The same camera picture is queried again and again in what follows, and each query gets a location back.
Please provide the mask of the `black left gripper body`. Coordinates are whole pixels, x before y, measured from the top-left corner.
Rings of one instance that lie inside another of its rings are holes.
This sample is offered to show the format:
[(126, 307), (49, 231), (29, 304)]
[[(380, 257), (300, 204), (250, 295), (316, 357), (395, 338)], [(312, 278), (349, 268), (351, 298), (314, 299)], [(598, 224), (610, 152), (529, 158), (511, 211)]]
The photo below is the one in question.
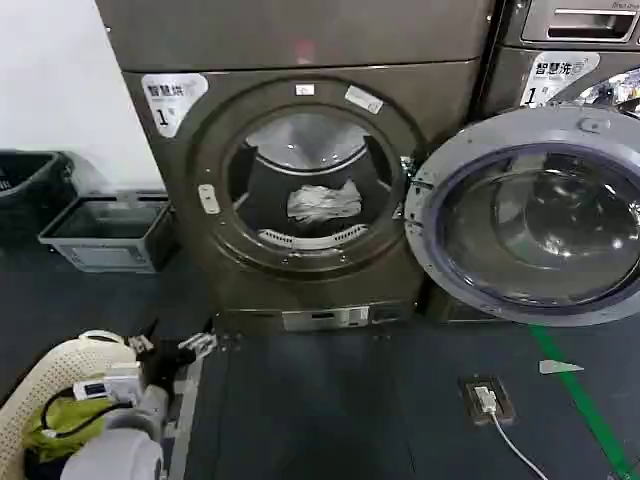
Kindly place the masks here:
[(159, 387), (169, 396), (173, 396), (177, 374), (195, 360), (195, 352), (186, 347), (180, 347), (178, 341), (160, 340), (141, 357), (145, 384)]

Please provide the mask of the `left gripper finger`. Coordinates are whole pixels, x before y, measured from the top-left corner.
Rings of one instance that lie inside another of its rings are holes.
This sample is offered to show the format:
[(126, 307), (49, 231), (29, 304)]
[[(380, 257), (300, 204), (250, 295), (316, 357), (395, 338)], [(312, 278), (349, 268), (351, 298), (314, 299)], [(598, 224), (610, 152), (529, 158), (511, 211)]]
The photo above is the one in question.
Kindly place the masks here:
[(152, 338), (158, 324), (159, 319), (154, 318), (150, 323), (126, 338), (126, 345), (137, 358), (144, 358), (148, 352), (154, 349)]
[(178, 344), (181, 351), (190, 351), (195, 359), (202, 359), (218, 347), (215, 333), (199, 332)]

